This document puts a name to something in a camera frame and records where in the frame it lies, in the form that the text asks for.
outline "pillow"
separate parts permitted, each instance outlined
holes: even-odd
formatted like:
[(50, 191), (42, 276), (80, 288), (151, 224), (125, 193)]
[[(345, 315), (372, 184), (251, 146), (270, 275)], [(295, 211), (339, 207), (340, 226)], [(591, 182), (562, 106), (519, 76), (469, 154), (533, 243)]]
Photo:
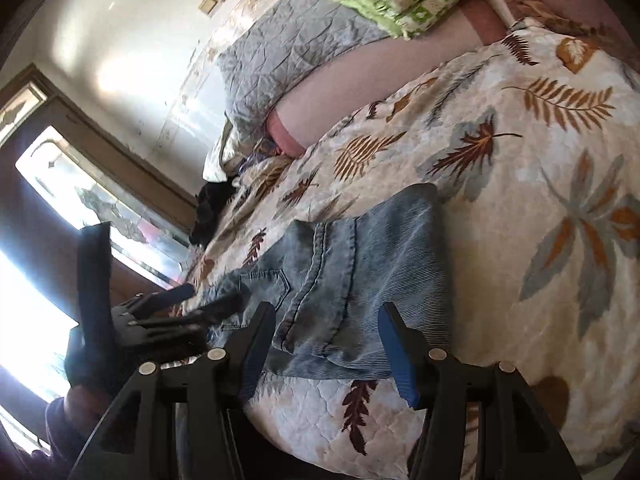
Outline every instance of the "pillow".
[(299, 157), (354, 110), (386, 99), (444, 62), (500, 41), (506, 32), (484, 0), (462, 0), (419, 38), (378, 40), (314, 70), (276, 104), (267, 132), (284, 153)]
[(238, 172), (238, 166), (250, 155), (252, 146), (243, 143), (229, 119), (213, 148), (207, 153), (202, 177), (208, 182), (226, 182)]

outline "sunlight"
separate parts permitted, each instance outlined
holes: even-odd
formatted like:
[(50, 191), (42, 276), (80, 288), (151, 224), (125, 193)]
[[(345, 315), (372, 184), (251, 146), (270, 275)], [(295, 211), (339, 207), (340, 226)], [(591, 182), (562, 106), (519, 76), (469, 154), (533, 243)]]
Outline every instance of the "sunlight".
[(107, 94), (122, 92), (165, 100), (166, 81), (161, 67), (165, 60), (158, 54), (127, 54), (108, 59), (97, 74), (98, 88)]
[(0, 252), (0, 364), (47, 402), (69, 383), (64, 357), (69, 330), (78, 324), (40, 294)]
[(189, 257), (186, 236), (74, 152), (53, 126), (15, 167), (76, 229), (111, 222), (113, 255), (127, 267), (163, 288), (177, 285)]

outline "jeans seam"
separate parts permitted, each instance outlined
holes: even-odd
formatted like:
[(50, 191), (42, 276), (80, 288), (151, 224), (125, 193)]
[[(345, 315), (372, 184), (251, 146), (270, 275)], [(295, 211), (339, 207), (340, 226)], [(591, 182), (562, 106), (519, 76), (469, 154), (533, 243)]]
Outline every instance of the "jeans seam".
[(342, 311), (342, 319), (340, 320), (340, 323), (338, 323), (338, 325), (335, 327), (334, 333), (332, 334), (332, 336), (329, 338), (329, 341), (327, 341), (327, 343), (322, 347), (320, 353), (326, 357), (327, 355), (327, 348), (334, 342), (335, 336), (338, 334), (338, 331), (340, 330), (340, 327), (342, 326), (342, 324), (344, 323), (344, 319), (347, 317), (347, 305), (349, 303), (349, 295), (351, 293), (351, 291), (353, 290), (353, 266), (355, 265), (355, 245), (356, 245), (356, 229), (355, 226), (357, 224), (357, 220), (354, 219), (353, 221), (353, 235), (351, 237), (351, 241), (352, 241), (352, 247), (351, 249), (353, 250), (353, 258), (351, 258), (351, 276), (349, 279), (349, 290), (347, 291), (347, 296), (344, 299), (344, 309)]
[[(291, 323), (289, 323), (289, 327), (287, 328), (287, 331), (285, 332), (284, 337), (282, 338), (282, 342), (280, 343), (280, 349), (282, 351), (286, 351), (284, 349), (286, 343), (287, 343), (287, 337), (289, 337), (289, 332), (291, 332), (291, 329), (293, 328), (293, 325), (296, 322), (296, 316), (298, 315), (298, 311), (300, 310), (300, 305), (302, 304), (303, 301), (305, 301), (305, 298), (311, 293), (311, 291), (313, 290), (315, 284), (318, 282), (318, 277), (320, 276), (320, 272), (322, 270), (322, 264), (324, 264), (324, 247), (326, 245), (325, 241), (326, 241), (326, 224), (321, 223), (318, 224), (318, 226), (322, 227), (322, 244), (320, 247), (320, 262), (318, 263), (318, 270), (316, 270), (316, 275), (313, 277), (313, 282), (311, 283), (311, 285), (309, 286), (308, 290), (305, 292), (304, 296), (302, 296), (302, 298), (300, 298), (300, 301), (298, 302), (298, 304), (296, 305), (296, 310), (293, 313), (292, 319), (291, 319)], [(316, 252), (316, 244), (314, 243), (314, 253)]]
[[(243, 278), (269, 278), (269, 277), (274, 277), (276, 280), (277, 279), (282, 280), (283, 292), (278, 297), (277, 304), (273, 305), (274, 309), (277, 312), (282, 306), (282, 302), (287, 297), (287, 294), (289, 294), (291, 291), (291, 284), (289, 283), (289, 280), (287, 279), (283, 269), (259, 270), (257, 272), (241, 272), (238, 274), (238, 282), (242, 283)], [(231, 323), (221, 322), (220, 330), (222, 330), (223, 332), (231, 332), (232, 330), (239, 330), (241, 328), (248, 327), (250, 322), (251, 320), (249, 320), (248, 323), (242, 323), (242, 324), (231, 324)]]

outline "leaf-patterned bedspread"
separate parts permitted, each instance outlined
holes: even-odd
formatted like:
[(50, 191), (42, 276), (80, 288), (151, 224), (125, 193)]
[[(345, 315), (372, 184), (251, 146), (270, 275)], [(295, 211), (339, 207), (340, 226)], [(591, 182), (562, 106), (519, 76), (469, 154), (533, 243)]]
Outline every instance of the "leaf-patterned bedspread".
[[(302, 159), (249, 170), (193, 281), (202, 293), (254, 261), (293, 219), (357, 216), (434, 182), (456, 356), (515, 362), (587, 470), (640, 435), (640, 76), (524, 25), (358, 110)], [(424, 416), (392, 380), (273, 375), (247, 412), (283, 450), (363, 478), (406, 477)]]

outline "person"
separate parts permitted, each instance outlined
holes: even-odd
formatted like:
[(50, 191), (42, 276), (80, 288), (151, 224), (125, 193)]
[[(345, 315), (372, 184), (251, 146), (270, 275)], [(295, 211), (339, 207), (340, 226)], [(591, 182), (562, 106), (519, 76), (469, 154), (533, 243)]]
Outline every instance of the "person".
[(33, 479), (66, 480), (110, 403), (105, 392), (81, 385), (50, 403), (45, 418), (51, 454), (18, 450)]

